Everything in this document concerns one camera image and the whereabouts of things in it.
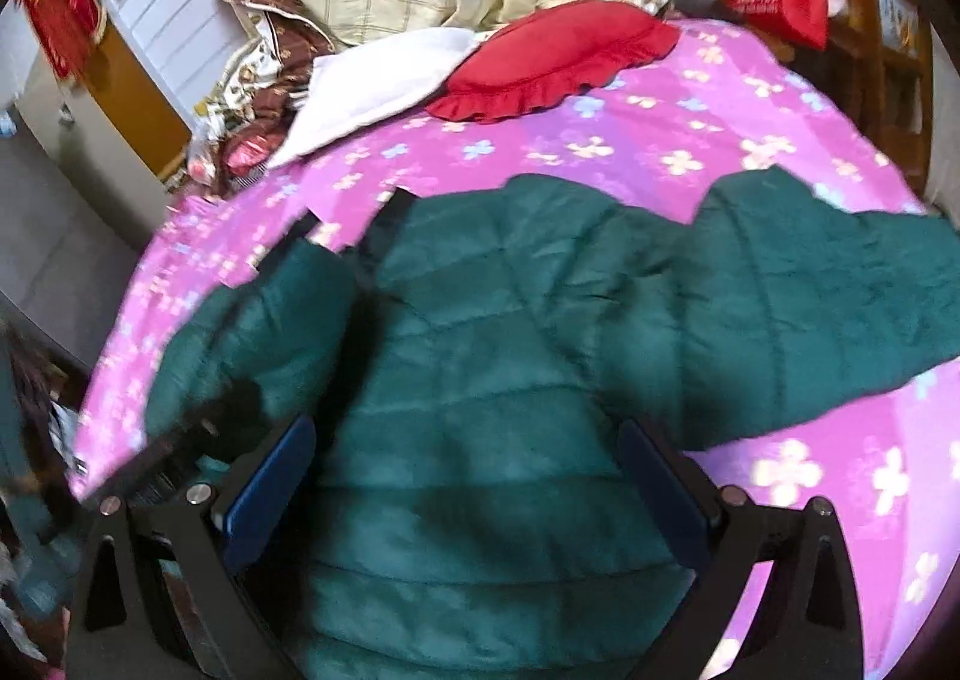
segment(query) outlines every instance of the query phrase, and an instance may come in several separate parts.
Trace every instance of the green puffer jacket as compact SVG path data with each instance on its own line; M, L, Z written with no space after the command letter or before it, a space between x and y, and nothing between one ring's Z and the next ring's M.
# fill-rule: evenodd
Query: green puffer jacket
M342 258L286 260L262 277L280 292L176 335L194 344L168 349L147 424L215 367L328 431L304 557L277 561L299 591L283 643L318 680L620 680L689 584L616 466L620 419L707 448L960 354L949 226L848 215L778 169L718 181L690 226L536 175L420 200L342 342L316 313L343 320ZM308 374L274 346L315 379L278 381Z

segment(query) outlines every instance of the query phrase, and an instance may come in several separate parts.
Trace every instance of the blue gripper pad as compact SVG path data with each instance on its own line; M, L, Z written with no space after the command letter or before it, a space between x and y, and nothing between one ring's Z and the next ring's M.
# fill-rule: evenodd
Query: blue gripper pad
M224 567L229 573L240 573L262 555L316 448L313 421L299 417L237 496L223 525L218 526L224 537Z

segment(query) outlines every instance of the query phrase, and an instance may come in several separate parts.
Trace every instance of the pink floral bedsheet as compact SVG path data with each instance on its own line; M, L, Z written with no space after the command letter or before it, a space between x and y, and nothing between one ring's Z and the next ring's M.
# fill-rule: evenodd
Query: pink floral bedsheet
M217 283L250 279L259 256L306 209L338 248L357 239L397 185L429 196L536 172L685 221L720 175L778 163L832 205L923 213L890 161L755 36L720 22L680 27L665 60L544 113L477 125L409 112L230 202L181 202L140 261L95 370L77 439L86 475L74 478L74 492L88 493L144 444L152 378L191 310ZM960 366L947 363L889 395L699 456L717 482L743 485L757 501L802 504L824 493L836 503L872 678L905 650L960 549L960 525L938 520L960 510L957 405ZM762 574L752 580L707 676L736 656L762 582Z

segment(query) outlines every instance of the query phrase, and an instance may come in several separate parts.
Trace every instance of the red pillow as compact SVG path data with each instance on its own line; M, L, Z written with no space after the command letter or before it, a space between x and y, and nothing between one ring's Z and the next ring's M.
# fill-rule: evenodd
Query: red pillow
M528 114L664 58L678 40L678 29L627 2L567 2L501 29L454 71L426 111L449 122Z

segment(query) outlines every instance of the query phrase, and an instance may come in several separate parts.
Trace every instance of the blue flower print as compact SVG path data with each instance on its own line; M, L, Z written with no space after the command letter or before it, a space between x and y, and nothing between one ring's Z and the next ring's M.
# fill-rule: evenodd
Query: blue flower print
M482 154L493 154L494 149L496 149L496 147L485 138L483 141L477 141L475 144L464 146L464 160L472 162Z
M407 151L409 151L409 149L407 149L406 144L395 144L391 146L390 149L384 149L380 154L388 160L392 160L394 157L400 156L400 154L407 154Z
M816 111L817 113L820 113L827 107L827 103L818 92L805 92L803 95L800 95L800 99L810 106L811 111Z
M833 208L838 208L841 211L846 211L844 208L844 194L840 190L834 190L830 187L827 187L826 184L819 181L813 185L813 194L816 197L819 197L820 200L829 203Z
M704 103L700 98L689 98L685 101L677 101L677 106L680 108L685 108L687 111L706 111L707 103Z
M600 98L573 98L573 108L583 119L593 119L603 111L604 102Z
M784 81L792 86L797 87L797 89L810 88L810 82L808 82L803 76L799 76L793 72L786 74L786 76L784 76Z
M913 392L918 402L925 402L930 395L930 389L937 385L937 373L935 370L924 372L918 378L913 380Z

